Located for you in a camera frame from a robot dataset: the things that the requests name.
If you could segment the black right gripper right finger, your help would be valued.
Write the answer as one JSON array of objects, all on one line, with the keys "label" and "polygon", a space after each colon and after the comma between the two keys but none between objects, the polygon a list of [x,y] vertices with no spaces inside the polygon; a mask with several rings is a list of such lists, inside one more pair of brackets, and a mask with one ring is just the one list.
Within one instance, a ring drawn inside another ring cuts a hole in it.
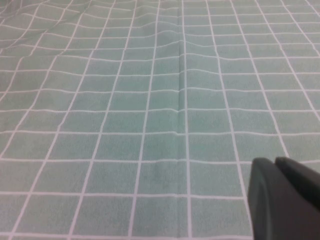
[{"label": "black right gripper right finger", "polygon": [[288,157],[277,157],[275,165],[305,199],[320,198],[320,174]]}]

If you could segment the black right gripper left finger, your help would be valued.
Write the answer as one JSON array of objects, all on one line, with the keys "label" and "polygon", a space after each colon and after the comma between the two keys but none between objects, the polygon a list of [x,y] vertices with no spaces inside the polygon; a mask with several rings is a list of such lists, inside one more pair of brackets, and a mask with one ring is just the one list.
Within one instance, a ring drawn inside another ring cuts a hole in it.
[{"label": "black right gripper left finger", "polygon": [[305,199],[275,161],[254,158],[248,206],[255,240],[318,240],[320,199]]}]

